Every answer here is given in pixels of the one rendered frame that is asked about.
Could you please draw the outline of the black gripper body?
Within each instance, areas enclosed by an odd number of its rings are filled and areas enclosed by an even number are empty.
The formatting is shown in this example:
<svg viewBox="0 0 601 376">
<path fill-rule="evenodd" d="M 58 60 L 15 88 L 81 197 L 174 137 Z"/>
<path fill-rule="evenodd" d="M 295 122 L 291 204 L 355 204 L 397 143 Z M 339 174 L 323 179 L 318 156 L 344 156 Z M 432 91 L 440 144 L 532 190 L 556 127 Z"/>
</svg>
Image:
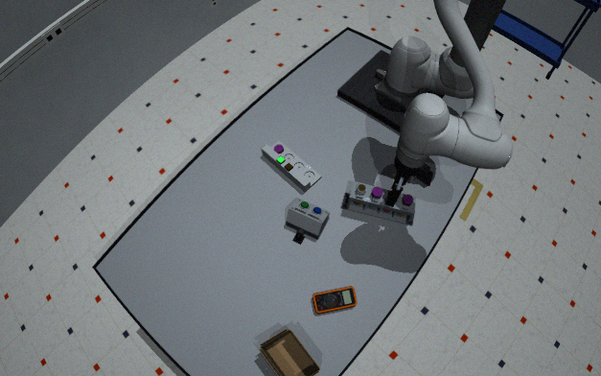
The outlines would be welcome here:
<svg viewBox="0 0 601 376">
<path fill-rule="evenodd" d="M 395 167 L 396 167 L 397 171 L 399 172 L 398 180 L 400 180 L 400 178 L 403 177 L 404 178 L 403 182 L 405 182 L 407 176 L 414 176 L 420 170 L 420 168 L 412 169 L 412 168 L 409 168 L 409 167 L 405 166 L 397 158 L 397 155 L 395 157 L 394 164 L 395 164 Z"/>
</svg>

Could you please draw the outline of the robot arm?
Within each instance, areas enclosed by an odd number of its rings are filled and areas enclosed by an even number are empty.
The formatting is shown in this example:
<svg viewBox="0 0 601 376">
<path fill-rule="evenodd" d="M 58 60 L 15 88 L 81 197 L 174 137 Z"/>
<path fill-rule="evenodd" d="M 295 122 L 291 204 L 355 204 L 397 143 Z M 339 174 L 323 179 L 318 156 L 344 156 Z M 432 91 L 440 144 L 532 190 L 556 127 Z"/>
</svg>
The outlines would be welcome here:
<svg viewBox="0 0 601 376">
<path fill-rule="evenodd" d="M 440 56 L 419 37 L 401 38 L 391 50 L 386 71 L 377 70 L 382 81 L 374 88 L 406 109 L 396 155 L 409 168 L 421 167 L 413 181 L 423 188 L 433 176 L 427 155 L 499 169 L 513 153 L 510 137 L 500 128 L 494 85 L 479 52 L 506 0 L 471 0 L 464 18 L 458 0 L 433 2 L 453 46 Z M 458 118 L 442 98 L 424 93 L 426 88 L 474 100 Z"/>
</svg>

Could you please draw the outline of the orange digital multimeter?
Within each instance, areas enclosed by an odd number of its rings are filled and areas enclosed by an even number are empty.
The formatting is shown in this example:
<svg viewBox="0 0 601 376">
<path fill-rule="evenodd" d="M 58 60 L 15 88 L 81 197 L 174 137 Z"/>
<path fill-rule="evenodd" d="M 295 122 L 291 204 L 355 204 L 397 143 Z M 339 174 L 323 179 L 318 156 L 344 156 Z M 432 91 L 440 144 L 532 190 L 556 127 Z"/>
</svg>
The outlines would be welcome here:
<svg viewBox="0 0 601 376">
<path fill-rule="evenodd" d="M 313 295 L 314 309 L 317 314 L 352 308 L 357 305 L 354 287 L 347 287 Z"/>
</svg>

